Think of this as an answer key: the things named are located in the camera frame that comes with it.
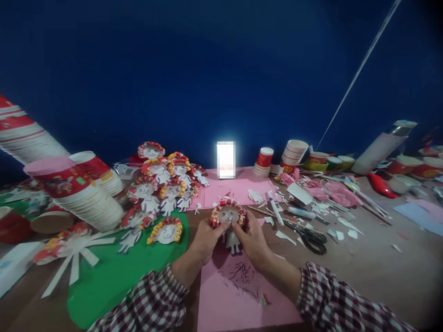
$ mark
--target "red object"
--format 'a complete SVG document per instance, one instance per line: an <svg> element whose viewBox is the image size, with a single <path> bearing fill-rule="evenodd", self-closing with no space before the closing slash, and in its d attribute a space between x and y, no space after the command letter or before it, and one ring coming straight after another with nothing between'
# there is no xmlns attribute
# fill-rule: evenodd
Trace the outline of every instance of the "red object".
<svg viewBox="0 0 443 332"><path fill-rule="evenodd" d="M397 195L388 187L388 184L381 176L374 173L369 173L368 176L371 180L372 187L377 193L385 195L388 198L397 198Z"/></svg>
<svg viewBox="0 0 443 332"><path fill-rule="evenodd" d="M32 234L29 220L10 207L0 207L0 242L17 244Z"/></svg>

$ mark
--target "scissors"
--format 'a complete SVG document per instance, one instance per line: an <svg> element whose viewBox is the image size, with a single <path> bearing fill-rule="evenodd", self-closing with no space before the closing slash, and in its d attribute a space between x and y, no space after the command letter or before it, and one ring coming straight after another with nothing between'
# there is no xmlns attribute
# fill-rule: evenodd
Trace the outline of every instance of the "scissors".
<svg viewBox="0 0 443 332"><path fill-rule="evenodd" d="M316 255L324 255L328 251L324 246L328 239L325 235L302 228L287 221L283 221L286 226L300 234L301 240L305 246Z"/></svg>

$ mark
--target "pink paper sheet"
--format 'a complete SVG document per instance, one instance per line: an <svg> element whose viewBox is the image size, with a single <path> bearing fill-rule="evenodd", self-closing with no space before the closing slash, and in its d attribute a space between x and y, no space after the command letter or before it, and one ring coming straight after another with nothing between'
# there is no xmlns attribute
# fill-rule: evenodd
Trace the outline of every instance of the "pink paper sheet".
<svg viewBox="0 0 443 332"><path fill-rule="evenodd" d="M235 179L217 179L217 170L210 169L206 170L208 172L207 178L210 182L209 187L200 188L198 197L192 200L191 206L188 210L195 210L197 203L202 204L202 208L212 208L212 203L218 203L220 198L232 192L234 194L233 198L240 202L241 205L251 205L256 204L252 199L249 198L248 189L259 192L263 199L267 201L266 192L270 190L272 192L272 198L274 201L278 202L282 200L279 195L278 198L274 196L275 187L269 178L257 178L249 167L237 168L237 177Z"/></svg>
<svg viewBox="0 0 443 332"><path fill-rule="evenodd" d="M254 269L246 255L232 257L224 247L216 250L202 269L197 332L303 321L295 306ZM262 294L271 304L261 304Z"/></svg>

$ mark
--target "checkered sleeve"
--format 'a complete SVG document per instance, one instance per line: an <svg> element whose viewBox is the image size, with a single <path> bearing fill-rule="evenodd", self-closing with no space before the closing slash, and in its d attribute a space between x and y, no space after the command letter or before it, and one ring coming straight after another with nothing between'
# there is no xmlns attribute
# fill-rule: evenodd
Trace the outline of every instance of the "checkered sleeve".
<svg viewBox="0 0 443 332"><path fill-rule="evenodd" d="M183 323L186 293L169 265L159 273L151 271L88 332L170 331Z"/></svg>
<svg viewBox="0 0 443 332"><path fill-rule="evenodd" d="M307 263L301 269L301 290L296 306L317 331L416 331L400 321L385 305L361 296L327 268Z"/></svg>

